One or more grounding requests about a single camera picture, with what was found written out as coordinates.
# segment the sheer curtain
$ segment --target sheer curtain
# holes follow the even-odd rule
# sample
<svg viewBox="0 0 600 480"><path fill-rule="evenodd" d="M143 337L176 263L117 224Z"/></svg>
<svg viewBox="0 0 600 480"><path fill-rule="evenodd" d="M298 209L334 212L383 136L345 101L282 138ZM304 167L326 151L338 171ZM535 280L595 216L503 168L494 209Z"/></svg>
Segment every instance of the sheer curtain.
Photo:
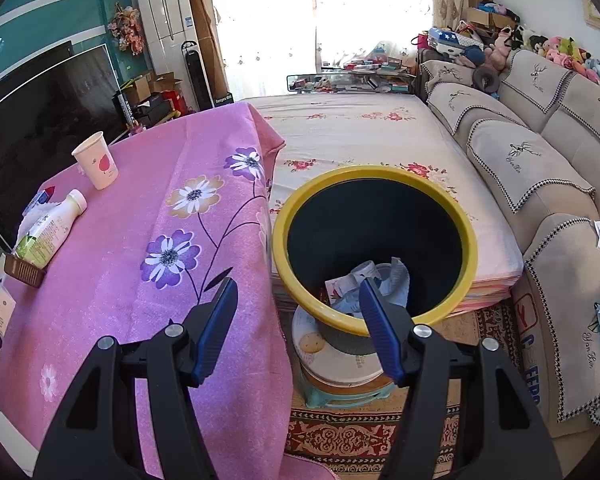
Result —
<svg viewBox="0 0 600 480"><path fill-rule="evenodd" d="M229 91L286 94L286 76L380 42L393 55L433 24L433 0L213 0Z"/></svg>

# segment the white bottle cap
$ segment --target white bottle cap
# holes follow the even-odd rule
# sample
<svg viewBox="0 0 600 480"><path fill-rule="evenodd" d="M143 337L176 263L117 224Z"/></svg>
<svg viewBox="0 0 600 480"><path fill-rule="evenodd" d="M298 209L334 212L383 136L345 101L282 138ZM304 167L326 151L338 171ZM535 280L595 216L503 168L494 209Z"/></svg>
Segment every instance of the white bottle cap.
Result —
<svg viewBox="0 0 600 480"><path fill-rule="evenodd" d="M67 196L70 196L75 200L78 208L80 208L80 214L84 213L84 210L87 209L87 200L85 199L84 195L77 189L72 189Z"/></svg>

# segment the plastic bottle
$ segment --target plastic bottle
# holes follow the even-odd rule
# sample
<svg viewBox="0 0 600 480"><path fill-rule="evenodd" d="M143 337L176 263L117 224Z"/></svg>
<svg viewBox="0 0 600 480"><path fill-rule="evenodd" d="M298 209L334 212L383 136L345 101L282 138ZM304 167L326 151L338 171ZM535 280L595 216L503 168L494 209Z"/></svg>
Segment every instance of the plastic bottle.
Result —
<svg viewBox="0 0 600 480"><path fill-rule="evenodd" d="M71 190L66 198L31 226L16 247L20 259L44 269L69 235L71 226L87 209L87 201L77 189Z"/></svg>

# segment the silver screw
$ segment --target silver screw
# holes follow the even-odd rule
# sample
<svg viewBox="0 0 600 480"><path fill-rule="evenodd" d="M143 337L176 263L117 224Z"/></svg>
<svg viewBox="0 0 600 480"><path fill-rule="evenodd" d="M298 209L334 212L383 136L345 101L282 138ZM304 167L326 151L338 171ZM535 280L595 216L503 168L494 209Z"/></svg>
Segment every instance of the silver screw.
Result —
<svg viewBox="0 0 600 480"><path fill-rule="evenodd" d="M177 323L169 325L164 329L164 333L169 337L177 337L184 332L184 327Z"/></svg>
<svg viewBox="0 0 600 480"><path fill-rule="evenodd" d="M484 338L484 341L482 341L482 346L486 348L486 350L494 352L499 348L499 343L492 337L487 337Z"/></svg>
<svg viewBox="0 0 600 480"><path fill-rule="evenodd" d="M413 333L418 337L426 339L427 337L431 336L433 330L431 330L431 327L427 325L415 325L413 327Z"/></svg>
<svg viewBox="0 0 600 480"><path fill-rule="evenodd" d="M100 350L109 350L113 346L113 343L115 343L113 338L110 335L106 335L98 339L98 348Z"/></svg>

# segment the beige sofa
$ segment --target beige sofa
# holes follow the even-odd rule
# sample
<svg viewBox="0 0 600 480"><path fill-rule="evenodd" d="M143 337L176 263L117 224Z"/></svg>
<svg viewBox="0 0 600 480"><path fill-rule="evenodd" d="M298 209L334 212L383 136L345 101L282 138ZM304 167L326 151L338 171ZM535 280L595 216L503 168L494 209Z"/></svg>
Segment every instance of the beige sofa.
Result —
<svg viewBox="0 0 600 480"><path fill-rule="evenodd" d="M524 255L512 290L524 373L566 474L600 433L600 86L519 50L497 101L467 86L467 70L425 63L427 104Z"/></svg>

